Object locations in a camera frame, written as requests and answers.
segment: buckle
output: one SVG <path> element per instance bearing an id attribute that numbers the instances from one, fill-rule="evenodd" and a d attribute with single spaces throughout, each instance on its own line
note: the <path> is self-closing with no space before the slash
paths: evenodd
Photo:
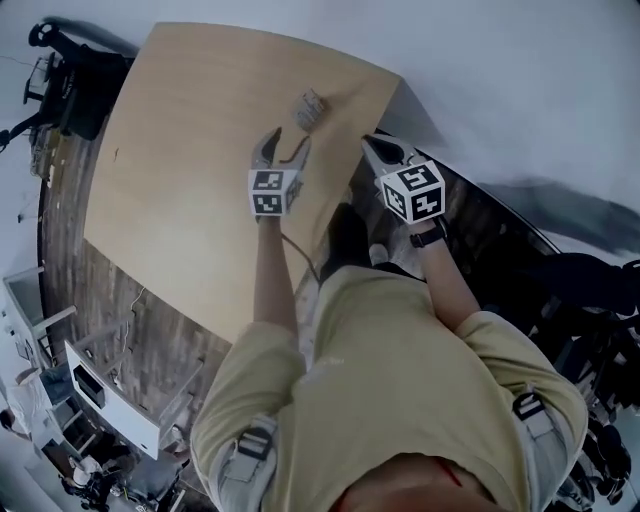
<path id="1" fill-rule="evenodd" d="M 523 393 L 513 402 L 513 413 L 522 421 L 544 410 L 544 404 L 540 401 L 538 395 L 533 392 Z"/>
<path id="2" fill-rule="evenodd" d="M 273 436 L 266 429 L 251 427 L 240 434 L 238 438 L 238 453 L 259 461 L 265 461 L 272 445 Z"/>

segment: red string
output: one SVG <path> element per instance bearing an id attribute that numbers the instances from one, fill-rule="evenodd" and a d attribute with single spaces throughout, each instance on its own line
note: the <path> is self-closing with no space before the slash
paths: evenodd
<path id="1" fill-rule="evenodd" d="M 458 477 L 455 475 L 455 473 L 453 471 L 451 471 L 451 468 L 449 467 L 449 465 L 443 461 L 441 458 L 436 457 L 436 462 L 438 463 L 438 465 L 442 468 L 442 470 L 449 475 L 449 478 L 451 478 L 451 480 L 453 480 L 453 482 L 458 486 L 458 487 L 462 487 L 462 483 L 460 482 L 460 480 L 458 480 Z"/>

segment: black cable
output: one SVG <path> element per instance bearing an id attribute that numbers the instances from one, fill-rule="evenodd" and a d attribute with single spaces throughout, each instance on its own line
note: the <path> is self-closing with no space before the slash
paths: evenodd
<path id="1" fill-rule="evenodd" d="M 286 241 L 296 251 L 298 251 L 300 253 L 300 255 L 306 260 L 307 266 L 309 267 L 309 272 L 311 272 L 311 275 L 313 275 L 313 278 L 316 280 L 316 282 L 318 284 L 320 284 L 320 278 L 318 277 L 318 274 L 316 273 L 316 269 L 313 267 L 313 262 L 311 261 L 311 258 L 309 258 L 309 256 L 307 256 L 307 254 L 300 248 L 300 246 L 298 244 L 296 244 L 293 240 L 291 240 L 291 238 L 289 238 L 284 233 L 282 233 L 282 239 L 284 241 Z"/>

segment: white box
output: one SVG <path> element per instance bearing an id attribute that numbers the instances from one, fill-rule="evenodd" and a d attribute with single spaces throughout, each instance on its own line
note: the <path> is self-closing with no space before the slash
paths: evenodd
<path id="1" fill-rule="evenodd" d="M 407 224 L 445 211 L 444 180 L 433 160 L 412 165 L 380 178 L 384 204 Z"/>
<path id="2" fill-rule="evenodd" d="M 302 188 L 301 174 L 293 169 L 249 171 L 251 213 L 264 217 L 280 217 L 289 213 Z"/>

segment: yellow t-shirt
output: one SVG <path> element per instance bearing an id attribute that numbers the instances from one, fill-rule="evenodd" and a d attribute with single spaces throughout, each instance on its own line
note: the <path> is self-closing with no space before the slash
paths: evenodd
<path id="1" fill-rule="evenodd" d="M 452 460 L 500 506 L 528 511 L 511 415 L 527 385 L 564 416 L 574 439 L 582 438 L 584 400 L 526 336 L 487 312 L 449 331 L 434 316 L 424 283 L 342 268 L 322 287 L 316 323 L 309 373 L 281 327 L 251 324 L 232 347 L 191 435 L 205 488 L 217 450 L 259 413 L 278 422 L 278 463 L 264 512 L 326 512 L 351 484 L 400 453 Z"/>

